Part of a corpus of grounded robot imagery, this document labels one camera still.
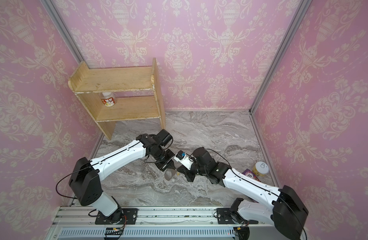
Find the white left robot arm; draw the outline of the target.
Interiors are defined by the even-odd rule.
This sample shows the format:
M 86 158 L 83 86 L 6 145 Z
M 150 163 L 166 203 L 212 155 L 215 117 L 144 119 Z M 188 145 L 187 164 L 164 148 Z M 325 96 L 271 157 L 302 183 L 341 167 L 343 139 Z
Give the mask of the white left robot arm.
M 161 130 L 156 135 L 142 134 L 128 145 L 99 158 L 79 159 L 69 179 L 69 186 L 81 206 L 91 206 L 102 215 L 108 223 L 117 224 L 126 220 L 122 207 L 102 189 L 102 181 L 125 165 L 152 157 L 160 170 L 174 167 L 174 153 L 165 149 L 173 143 L 172 135 Z

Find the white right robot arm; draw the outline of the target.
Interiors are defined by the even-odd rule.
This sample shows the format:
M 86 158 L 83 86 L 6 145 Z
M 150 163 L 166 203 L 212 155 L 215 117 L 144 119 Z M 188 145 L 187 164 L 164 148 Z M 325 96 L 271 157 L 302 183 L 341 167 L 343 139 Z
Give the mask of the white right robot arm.
M 245 210 L 243 202 L 239 202 L 236 206 L 238 217 L 248 220 L 254 212 L 260 212 L 261 221 L 272 224 L 286 238 L 308 238 L 304 226 L 309 211 L 293 188 L 287 185 L 278 188 L 249 178 L 227 160 L 215 161 L 209 152 L 203 147 L 192 155 L 179 151 L 174 156 L 174 160 L 181 164 L 178 172 L 184 174 L 188 182 L 193 182 L 196 176 L 203 176 L 214 185 L 235 190 L 257 202 L 249 211 Z

